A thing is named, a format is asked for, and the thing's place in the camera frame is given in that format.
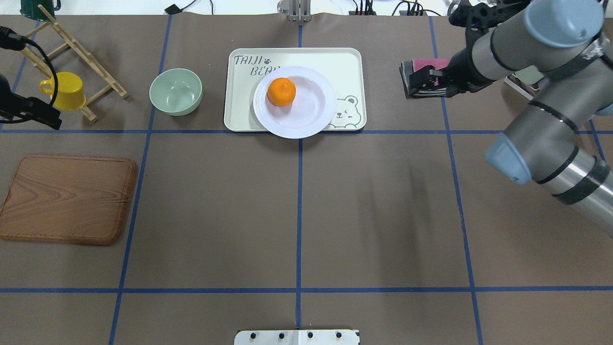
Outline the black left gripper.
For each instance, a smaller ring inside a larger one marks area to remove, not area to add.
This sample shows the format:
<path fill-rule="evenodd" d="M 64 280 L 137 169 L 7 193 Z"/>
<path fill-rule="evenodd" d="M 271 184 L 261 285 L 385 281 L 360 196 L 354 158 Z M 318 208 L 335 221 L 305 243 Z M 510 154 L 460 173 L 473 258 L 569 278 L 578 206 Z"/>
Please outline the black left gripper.
<path fill-rule="evenodd" d="M 35 121 L 54 130 L 62 124 L 60 111 L 39 98 L 24 98 L 11 91 L 10 85 L 0 75 L 0 122 L 24 123 Z"/>

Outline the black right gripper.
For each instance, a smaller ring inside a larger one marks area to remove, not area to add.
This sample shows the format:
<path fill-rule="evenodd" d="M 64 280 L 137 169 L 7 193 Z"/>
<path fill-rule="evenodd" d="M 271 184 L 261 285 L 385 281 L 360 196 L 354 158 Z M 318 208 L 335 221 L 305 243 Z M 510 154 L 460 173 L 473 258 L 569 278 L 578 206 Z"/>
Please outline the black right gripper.
<path fill-rule="evenodd" d="M 427 66 L 406 73 L 407 96 L 454 97 L 478 92 L 492 84 L 493 80 L 482 76 L 475 67 L 470 48 L 456 53 L 443 70 Z"/>

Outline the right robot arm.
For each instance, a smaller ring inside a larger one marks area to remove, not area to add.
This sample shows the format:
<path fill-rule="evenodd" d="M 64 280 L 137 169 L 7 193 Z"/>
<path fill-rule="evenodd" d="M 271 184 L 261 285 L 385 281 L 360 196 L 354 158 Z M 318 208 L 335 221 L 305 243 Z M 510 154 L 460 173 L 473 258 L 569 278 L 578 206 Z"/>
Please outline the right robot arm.
<path fill-rule="evenodd" d="M 613 177 L 609 163 L 574 144 L 593 116 L 611 116 L 612 44 L 600 0 L 505 0 L 449 15 L 465 29 L 466 47 L 443 68 L 403 61 L 408 98 L 478 92 L 529 67 L 546 84 L 486 151 L 486 161 L 510 180 L 532 180 L 612 234 Z"/>

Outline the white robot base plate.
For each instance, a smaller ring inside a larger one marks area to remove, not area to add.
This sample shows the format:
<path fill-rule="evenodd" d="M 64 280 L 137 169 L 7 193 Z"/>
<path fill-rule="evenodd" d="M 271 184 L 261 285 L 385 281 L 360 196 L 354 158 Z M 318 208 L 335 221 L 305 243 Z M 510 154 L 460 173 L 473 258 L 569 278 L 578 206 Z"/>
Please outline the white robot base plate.
<path fill-rule="evenodd" d="M 351 329 L 245 330 L 236 334 L 235 345 L 359 345 L 359 331 Z"/>

